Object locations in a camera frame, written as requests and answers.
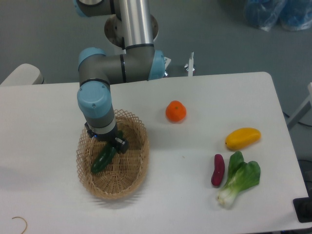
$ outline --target bok choy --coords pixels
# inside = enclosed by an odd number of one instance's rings
[[[246,163],[242,153],[235,152],[230,157],[228,178],[225,185],[219,190],[218,202],[226,208],[230,207],[241,191],[259,184],[260,172],[257,162]]]

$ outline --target fake fruit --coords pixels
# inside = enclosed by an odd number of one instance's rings
[[[218,202],[225,208],[229,208],[241,191],[259,184],[260,174],[261,170],[257,162],[246,163],[242,153],[235,152],[230,157],[228,179],[219,190]]]
[[[179,101],[172,101],[166,108],[166,117],[172,122],[179,122],[186,117],[186,108]]]
[[[224,170],[225,170],[225,165],[224,165],[224,160],[222,155],[215,155],[214,156],[214,173],[213,176],[211,177],[211,183],[214,186],[219,186],[222,182],[223,176],[224,176]]]
[[[225,144],[230,150],[240,150],[260,140],[261,133],[256,128],[240,128],[229,134]]]
[[[118,131],[117,137],[122,138],[123,132]],[[94,160],[91,166],[91,172],[96,174],[103,171],[108,164],[110,164],[117,153],[117,149],[110,143],[107,142],[101,152],[98,154],[97,158]]]

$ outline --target white chair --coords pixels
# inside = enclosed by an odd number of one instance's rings
[[[0,86],[15,86],[15,85],[31,85],[44,84],[44,77],[40,70],[30,64],[22,64],[17,67]]]
[[[295,112],[286,121],[288,130],[290,130],[310,109],[312,106],[312,83],[308,85],[310,95],[301,103]]]

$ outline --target wicker basket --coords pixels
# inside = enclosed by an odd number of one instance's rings
[[[125,197],[143,182],[148,168],[149,141],[141,120],[130,112],[115,110],[118,129],[129,141],[125,154],[116,154],[104,171],[93,174],[91,165],[106,142],[89,138],[82,131],[78,150],[78,177],[83,186],[93,195],[105,199]]]

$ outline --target yellow mango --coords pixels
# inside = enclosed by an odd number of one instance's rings
[[[240,150],[260,140],[261,133],[256,128],[240,128],[229,134],[225,144],[230,150]]]

